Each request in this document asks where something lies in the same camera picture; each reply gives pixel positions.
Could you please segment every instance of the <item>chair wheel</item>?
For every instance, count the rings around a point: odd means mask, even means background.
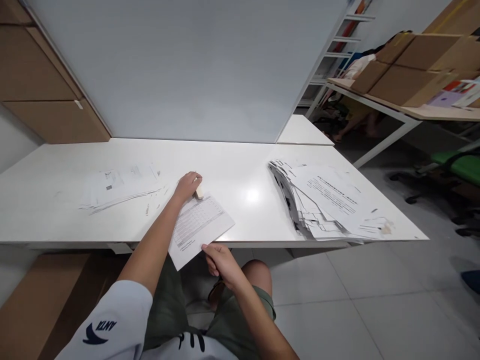
[[[465,229],[457,229],[457,230],[455,230],[455,232],[456,232],[458,235],[463,236],[463,237],[465,237],[465,236],[472,236],[472,233],[471,233],[470,231],[468,231],[468,230],[465,230]]]
[[[451,219],[451,222],[456,224],[456,225],[464,225],[465,224],[465,219],[463,217],[457,216]]]

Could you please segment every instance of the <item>hand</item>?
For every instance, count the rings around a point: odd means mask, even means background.
[[[195,171],[190,171],[178,181],[173,197],[183,204],[194,194],[201,182],[202,176]]]
[[[210,245],[203,244],[201,249],[206,253],[206,262],[210,274],[213,276],[221,275],[226,287],[230,290],[247,279],[229,248],[225,245],[212,242]]]

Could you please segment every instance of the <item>person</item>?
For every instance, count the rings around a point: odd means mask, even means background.
[[[202,177],[183,176],[117,281],[57,359],[298,359],[274,323],[269,268],[253,260],[240,268],[221,244],[202,245],[214,318],[205,333],[190,327],[180,281],[168,250],[183,204]]]
[[[411,33],[411,32],[412,32],[411,30],[400,31],[397,34]],[[369,62],[376,60],[377,55],[384,49],[384,47],[388,43],[390,43],[394,39],[394,37],[397,34],[392,36],[385,44],[380,45],[375,49],[370,49],[362,52],[361,54],[362,57],[352,62],[352,64],[346,70],[343,78],[356,80],[360,76],[362,71],[365,70]],[[377,136],[377,120],[380,115],[380,113],[377,110],[372,109],[371,107],[361,102],[353,100],[348,96],[344,96],[340,101],[340,104],[343,104],[349,110],[348,115],[345,118],[346,120],[348,120],[348,123],[343,129],[341,129],[337,134],[333,136],[333,140],[336,143],[341,143],[342,138],[363,121],[366,121],[365,132],[367,136],[371,138],[374,138]]]

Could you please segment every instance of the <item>green shorts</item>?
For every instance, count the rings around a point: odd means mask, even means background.
[[[270,295],[259,287],[253,288],[270,318],[275,320],[274,302]],[[143,350],[157,348],[183,332],[197,334],[200,331],[189,326],[180,274],[167,255],[148,315]],[[204,335],[216,339],[240,360],[259,358],[239,303],[227,288],[222,292],[215,316]]]

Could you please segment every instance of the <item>white t-shirt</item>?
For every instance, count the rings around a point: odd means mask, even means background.
[[[152,294],[138,282],[115,282],[56,359],[238,360],[217,340],[189,332],[142,353],[152,300]]]
[[[375,56],[375,54],[370,54],[355,60],[351,63],[343,78],[353,79],[356,73],[362,72],[367,67],[369,62],[375,60],[376,58],[377,57]]]

